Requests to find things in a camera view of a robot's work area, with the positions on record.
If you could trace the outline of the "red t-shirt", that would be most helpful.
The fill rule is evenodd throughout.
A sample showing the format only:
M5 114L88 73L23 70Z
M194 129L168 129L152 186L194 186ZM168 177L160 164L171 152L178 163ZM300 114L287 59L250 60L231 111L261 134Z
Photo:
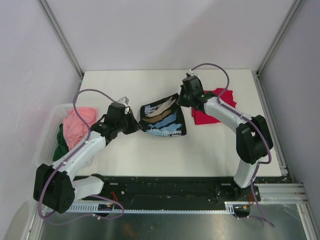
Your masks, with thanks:
M221 95L221 99L228 105L233 108L236 108L237 103L234 100L234 93L232 90L226 90L224 93L222 88L217 88L213 91L214 94ZM201 112L200 110L195 110L192 108L191 116L193 117L195 125L208 125L208 124L216 124L220 122L221 111L217 108L210 109L208 113Z

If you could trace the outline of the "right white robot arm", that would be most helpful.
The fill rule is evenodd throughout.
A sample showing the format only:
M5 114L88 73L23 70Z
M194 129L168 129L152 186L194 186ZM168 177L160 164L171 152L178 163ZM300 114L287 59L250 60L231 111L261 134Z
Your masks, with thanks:
M245 114L212 91L205 92L196 75L187 74L180 87L178 105L216 118L235 133L235 147L240 161L233 177L236 185L230 188L230 194L235 200L242 201L249 194L248 186L254 182L259 165L272 161L273 141L266 119L262 115Z

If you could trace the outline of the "black t-shirt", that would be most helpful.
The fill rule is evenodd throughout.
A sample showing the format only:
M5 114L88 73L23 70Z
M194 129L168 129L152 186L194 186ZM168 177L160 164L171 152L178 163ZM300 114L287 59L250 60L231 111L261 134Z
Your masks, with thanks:
M179 94L167 96L140 107L140 129L157 137L181 137L187 134L184 114L177 104Z

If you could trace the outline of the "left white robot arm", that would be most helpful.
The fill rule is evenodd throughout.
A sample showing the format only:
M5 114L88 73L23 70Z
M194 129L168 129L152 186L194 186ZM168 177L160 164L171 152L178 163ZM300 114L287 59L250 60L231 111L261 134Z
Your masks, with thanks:
M129 135L140 130L139 123L123 100L109 105L107 113L93 124L79 144L51 165L41 164L35 174L33 199L57 213L66 212L76 200L95 195L100 200L110 196L108 180L94 173L75 180L93 157L119 133Z

